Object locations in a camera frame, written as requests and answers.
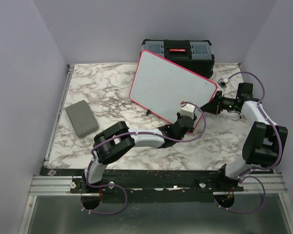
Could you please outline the pink framed whiteboard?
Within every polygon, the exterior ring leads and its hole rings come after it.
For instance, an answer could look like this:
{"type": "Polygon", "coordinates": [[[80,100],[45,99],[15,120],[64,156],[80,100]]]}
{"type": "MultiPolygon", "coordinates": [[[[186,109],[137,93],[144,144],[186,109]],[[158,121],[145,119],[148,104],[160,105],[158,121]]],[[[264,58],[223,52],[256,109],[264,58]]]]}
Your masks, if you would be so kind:
{"type": "Polygon", "coordinates": [[[215,95],[217,84],[155,53],[143,50],[129,98],[169,123],[177,120],[181,102],[202,107],[215,95]]]}

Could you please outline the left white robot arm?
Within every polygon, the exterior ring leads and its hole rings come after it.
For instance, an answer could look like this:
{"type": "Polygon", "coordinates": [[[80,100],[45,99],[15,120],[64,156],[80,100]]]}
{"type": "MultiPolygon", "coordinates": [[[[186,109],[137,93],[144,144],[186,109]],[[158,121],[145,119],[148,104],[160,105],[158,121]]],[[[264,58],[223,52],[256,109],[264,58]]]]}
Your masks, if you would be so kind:
{"type": "Polygon", "coordinates": [[[124,121],[119,121],[94,137],[91,150],[92,159],[85,169],[82,187],[92,193],[100,187],[107,165],[116,162],[134,147],[164,149],[181,142],[184,136],[192,133],[196,115],[177,114],[173,124],[167,124],[154,130],[129,128],[124,121]]]}

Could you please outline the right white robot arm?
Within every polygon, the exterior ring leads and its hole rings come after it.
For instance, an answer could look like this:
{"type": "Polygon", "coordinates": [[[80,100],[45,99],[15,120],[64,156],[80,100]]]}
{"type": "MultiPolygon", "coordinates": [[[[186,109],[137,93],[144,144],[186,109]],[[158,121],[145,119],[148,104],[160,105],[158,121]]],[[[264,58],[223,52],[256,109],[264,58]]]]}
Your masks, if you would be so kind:
{"type": "Polygon", "coordinates": [[[242,176],[254,171],[268,171],[282,158],[288,129],[273,122],[263,110],[261,101],[252,95],[253,84],[240,83],[236,98],[224,97],[217,91],[211,101],[202,107],[205,113],[218,115],[221,111],[237,112],[249,122],[251,129],[242,148],[242,156],[218,170],[215,186],[226,191],[242,176]]]}

